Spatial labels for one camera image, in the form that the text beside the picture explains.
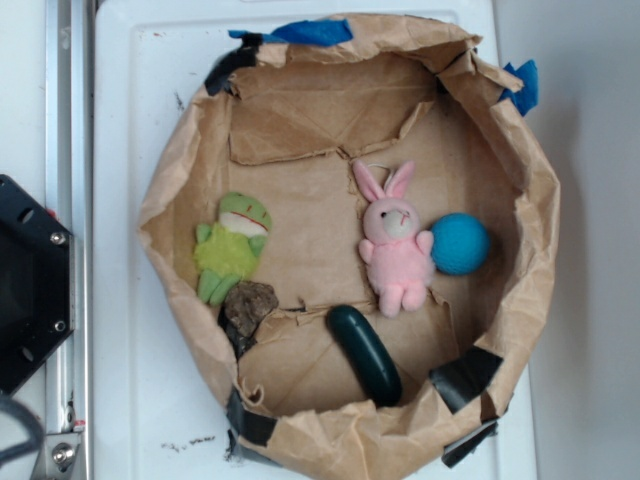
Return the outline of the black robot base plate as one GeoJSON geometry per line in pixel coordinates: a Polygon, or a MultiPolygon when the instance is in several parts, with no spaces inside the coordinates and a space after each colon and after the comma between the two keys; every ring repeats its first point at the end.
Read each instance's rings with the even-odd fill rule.
{"type": "Polygon", "coordinates": [[[1,176],[1,392],[13,395],[70,335],[71,233],[1,176]]]}

